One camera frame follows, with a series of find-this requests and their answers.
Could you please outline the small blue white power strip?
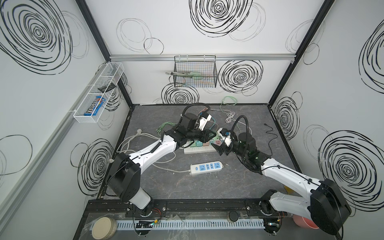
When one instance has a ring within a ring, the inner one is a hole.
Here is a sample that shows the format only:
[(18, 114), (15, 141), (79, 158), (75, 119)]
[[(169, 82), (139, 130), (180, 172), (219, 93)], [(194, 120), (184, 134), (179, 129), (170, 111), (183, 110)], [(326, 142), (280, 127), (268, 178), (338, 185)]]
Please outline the small blue white power strip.
[(222, 168), (223, 164), (220, 161), (195, 164), (190, 166), (190, 174), (194, 176), (206, 173), (214, 173), (221, 171)]

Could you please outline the green charger plug with cable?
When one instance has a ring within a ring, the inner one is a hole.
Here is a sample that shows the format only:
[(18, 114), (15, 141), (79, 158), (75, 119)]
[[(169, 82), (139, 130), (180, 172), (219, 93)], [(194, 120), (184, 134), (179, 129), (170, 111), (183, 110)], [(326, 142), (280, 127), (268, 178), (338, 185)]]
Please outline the green charger plug with cable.
[(166, 126), (175, 126), (176, 124), (175, 123), (172, 123), (172, 122), (164, 122), (162, 123), (157, 129), (156, 129), (156, 132), (158, 133), (158, 135), (160, 136), (161, 135), (161, 132), (163, 131), (163, 129), (166, 127)]

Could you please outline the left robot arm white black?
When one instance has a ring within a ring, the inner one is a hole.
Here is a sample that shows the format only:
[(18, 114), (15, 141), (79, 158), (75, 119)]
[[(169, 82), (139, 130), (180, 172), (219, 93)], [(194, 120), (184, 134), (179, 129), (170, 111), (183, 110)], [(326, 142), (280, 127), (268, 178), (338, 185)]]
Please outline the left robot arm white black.
[(187, 144), (200, 141), (207, 143), (216, 133), (206, 128), (212, 119), (208, 112), (199, 115), (181, 114), (178, 124), (162, 133), (159, 140), (144, 149), (131, 153), (116, 155), (106, 175), (106, 184), (124, 203), (129, 203), (148, 216), (153, 209), (153, 198), (141, 188), (141, 174), (162, 157), (173, 153)]

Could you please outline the large multicolour power strip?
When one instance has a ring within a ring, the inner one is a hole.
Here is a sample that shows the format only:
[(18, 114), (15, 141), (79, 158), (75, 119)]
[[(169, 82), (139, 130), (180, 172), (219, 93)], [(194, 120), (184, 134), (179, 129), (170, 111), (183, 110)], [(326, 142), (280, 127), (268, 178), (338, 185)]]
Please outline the large multicolour power strip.
[(212, 146), (212, 144), (215, 145), (221, 145), (221, 140), (210, 140), (211, 144), (208, 147), (196, 147), (196, 144), (193, 144), (192, 146), (184, 149), (184, 154), (202, 154), (202, 153), (212, 153), (216, 152), (216, 149)]

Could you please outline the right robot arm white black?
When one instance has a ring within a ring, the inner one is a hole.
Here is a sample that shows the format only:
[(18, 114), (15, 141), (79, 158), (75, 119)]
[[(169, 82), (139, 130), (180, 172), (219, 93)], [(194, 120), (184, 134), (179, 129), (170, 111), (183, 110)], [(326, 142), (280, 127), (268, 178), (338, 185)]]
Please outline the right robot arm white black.
[(274, 179), (297, 193), (296, 196), (289, 196), (276, 190), (267, 191), (259, 202), (264, 215), (291, 213), (311, 220), (329, 235), (342, 238), (343, 225), (352, 210), (334, 181), (312, 178), (279, 163), (259, 151), (249, 133), (236, 135), (221, 128), (218, 135), (222, 144), (214, 144), (213, 147), (219, 155), (234, 153), (249, 171)]

